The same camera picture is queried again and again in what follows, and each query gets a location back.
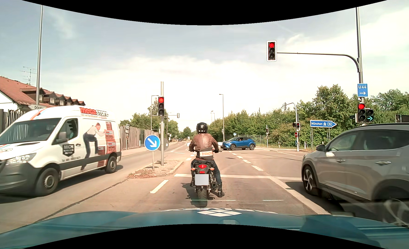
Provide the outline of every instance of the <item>road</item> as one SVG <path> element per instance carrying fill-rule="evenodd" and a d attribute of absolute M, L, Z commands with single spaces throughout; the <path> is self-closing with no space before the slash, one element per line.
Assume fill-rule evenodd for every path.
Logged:
<path fill-rule="evenodd" d="M 71 213 L 121 210 L 146 212 L 199 207 L 190 187 L 193 153 L 185 141 L 169 145 L 165 160 L 184 161 L 169 176 L 126 179 L 152 163 L 149 151 L 125 156 L 117 172 L 92 171 L 60 183 L 57 192 L 38 198 L 0 195 L 0 233 Z M 305 193 L 301 160 L 306 152 L 256 148 L 215 154 L 222 175 L 222 198 L 211 194 L 207 207 L 264 210 L 305 215 L 343 211 L 339 204 Z M 160 152 L 155 152 L 156 159 Z"/>

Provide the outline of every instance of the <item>house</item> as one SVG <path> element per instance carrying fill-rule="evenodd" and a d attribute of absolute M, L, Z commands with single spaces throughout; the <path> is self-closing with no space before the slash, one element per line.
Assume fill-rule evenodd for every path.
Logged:
<path fill-rule="evenodd" d="M 39 103 L 46 107 L 60 105 L 85 105 L 84 101 L 40 88 Z M 36 87 L 0 76 L 0 109 L 30 111 L 35 104 Z"/>

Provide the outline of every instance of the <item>blue car hood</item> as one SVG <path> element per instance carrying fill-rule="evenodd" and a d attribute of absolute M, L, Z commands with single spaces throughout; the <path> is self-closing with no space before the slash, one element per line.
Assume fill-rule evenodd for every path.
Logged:
<path fill-rule="evenodd" d="M 231 224 L 298 230 L 385 248 L 409 248 L 409 229 L 364 218 L 333 215 L 287 215 L 229 208 L 186 208 L 133 213 L 75 213 L 0 234 L 0 249 L 24 248 L 101 232 L 180 224 Z"/>

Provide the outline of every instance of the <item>black helmet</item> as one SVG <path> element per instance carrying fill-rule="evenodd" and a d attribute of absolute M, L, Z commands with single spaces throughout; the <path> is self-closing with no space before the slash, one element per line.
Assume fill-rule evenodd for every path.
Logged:
<path fill-rule="evenodd" d="M 197 124 L 197 133 L 207 133 L 207 124 L 205 122 Z"/>

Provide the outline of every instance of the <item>van side mirror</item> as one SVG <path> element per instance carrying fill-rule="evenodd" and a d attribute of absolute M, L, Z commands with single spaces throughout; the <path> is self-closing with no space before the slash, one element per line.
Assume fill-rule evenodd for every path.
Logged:
<path fill-rule="evenodd" d="M 320 144 L 316 147 L 317 151 L 326 151 L 326 146 L 324 144 Z"/>
<path fill-rule="evenodd" d="M 60 132 L 58 133 L 58 138 L 56 140 L 57 143 L 64 143 L 69 141 L 69 139 L 66 137 L 66 132 Z"/>

